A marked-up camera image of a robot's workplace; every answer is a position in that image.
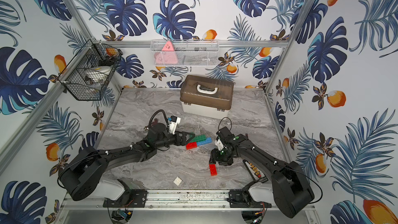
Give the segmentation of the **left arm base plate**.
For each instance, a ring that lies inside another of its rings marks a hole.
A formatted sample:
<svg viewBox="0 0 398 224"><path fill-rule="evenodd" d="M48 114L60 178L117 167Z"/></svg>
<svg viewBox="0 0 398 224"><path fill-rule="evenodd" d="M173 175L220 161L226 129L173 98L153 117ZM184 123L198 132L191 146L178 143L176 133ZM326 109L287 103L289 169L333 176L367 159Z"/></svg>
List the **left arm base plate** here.
<svg viewBox="0 0 398 224"><path fill-rule="evenodd" d="M144 208L148 191L142 189L129 189L117 200L105 199L104 208Z"/></svg>

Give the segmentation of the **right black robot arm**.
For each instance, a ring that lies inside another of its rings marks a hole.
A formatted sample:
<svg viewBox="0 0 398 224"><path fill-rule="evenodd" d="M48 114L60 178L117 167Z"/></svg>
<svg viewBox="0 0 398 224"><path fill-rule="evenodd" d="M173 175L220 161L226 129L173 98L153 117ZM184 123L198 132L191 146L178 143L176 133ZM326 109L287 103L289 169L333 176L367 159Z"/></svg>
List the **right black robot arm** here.
<svg viewBox="0 0 398 224"><path fill-rule="evenodd" d="M271 183L272 199L288 218L295 217L315 199L303 170L296 162L277 159L256 146L243 134L234 135L227 127L218 130L216 148L211 151L209 168L217 174L216 165L231 166L234 158L242 158L264 173Z"/></svg>

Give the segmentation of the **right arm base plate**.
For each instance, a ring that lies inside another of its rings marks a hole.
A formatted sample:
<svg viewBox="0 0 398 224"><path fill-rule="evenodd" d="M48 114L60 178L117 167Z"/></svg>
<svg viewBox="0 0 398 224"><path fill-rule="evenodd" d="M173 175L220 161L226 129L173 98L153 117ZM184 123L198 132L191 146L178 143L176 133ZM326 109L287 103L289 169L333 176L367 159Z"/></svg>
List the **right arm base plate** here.
<svg viewBox="0 0 398 224"><path fill-rule="evenodd" d="M247 190L230 190L226 201L231 208L271 208L272 205L266 202L254 200Z"/></svg>

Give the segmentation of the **blue lego brick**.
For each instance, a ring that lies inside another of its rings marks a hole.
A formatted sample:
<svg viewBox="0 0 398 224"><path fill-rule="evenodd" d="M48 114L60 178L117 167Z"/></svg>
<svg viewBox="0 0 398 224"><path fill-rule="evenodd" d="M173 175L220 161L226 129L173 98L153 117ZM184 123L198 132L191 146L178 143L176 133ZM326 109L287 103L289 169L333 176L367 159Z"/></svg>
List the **blue lego brick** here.
<svg viewBox="0 0 398 224"><path fill-rule="evenodd" d="M212 139L210 137L208 137L207 139L205 139L203 141L197 142L197 146L203 146L203 145L210 144L210 143L212 143Z"/></svg>

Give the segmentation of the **green lego brick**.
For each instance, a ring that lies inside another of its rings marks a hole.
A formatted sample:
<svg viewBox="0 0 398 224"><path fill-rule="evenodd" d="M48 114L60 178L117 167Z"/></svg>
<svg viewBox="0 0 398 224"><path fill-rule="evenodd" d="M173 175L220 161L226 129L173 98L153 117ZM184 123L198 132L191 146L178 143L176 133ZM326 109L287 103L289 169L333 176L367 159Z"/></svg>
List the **green lego brick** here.
<svg viewBox="0 0 398 224"><path fill-rule="evenodd" d="M198 135L195 136L190 142L201 142L201 141L205 141L207 139L206 135Z"/></svg>

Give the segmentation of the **red lego brick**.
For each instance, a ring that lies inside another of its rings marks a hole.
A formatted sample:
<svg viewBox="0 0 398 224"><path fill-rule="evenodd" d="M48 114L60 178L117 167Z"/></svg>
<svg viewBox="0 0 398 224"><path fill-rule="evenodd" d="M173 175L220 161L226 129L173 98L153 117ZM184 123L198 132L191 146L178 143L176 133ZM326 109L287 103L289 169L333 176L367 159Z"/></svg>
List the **red lego brick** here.
<svg viewBox="0 0 398 224"><path fill-rule="evenodd" d="M198 147L197 142L191 142L191 143L188 143L188 144L186 145L186 150L195 149L195 148L197 148L197 147Z"/></svg>
<svg viewBox="0 0 398 224"><path fill-rule="evenodd" d="M215 164L209 164L209 170L211 176L217 176L217 168Z"/></svg>

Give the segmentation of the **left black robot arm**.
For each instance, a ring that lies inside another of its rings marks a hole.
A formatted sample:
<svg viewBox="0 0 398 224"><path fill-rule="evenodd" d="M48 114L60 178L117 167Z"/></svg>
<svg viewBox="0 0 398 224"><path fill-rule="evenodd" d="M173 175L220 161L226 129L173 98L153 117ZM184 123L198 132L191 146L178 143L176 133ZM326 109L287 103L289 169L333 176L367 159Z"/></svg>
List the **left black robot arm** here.
<svg viewBox="0 0 398 224"><path fill-rule="evenodd" d="M171 146L189 144L195 134L177 131L179 123L179 117L167 117L164 110L158 110L149 119L147 135L141 141L115 149L82 148L59 173L57 183L74 201L83 200L95 192L105 172L126 164L147 161Z"/></svg>

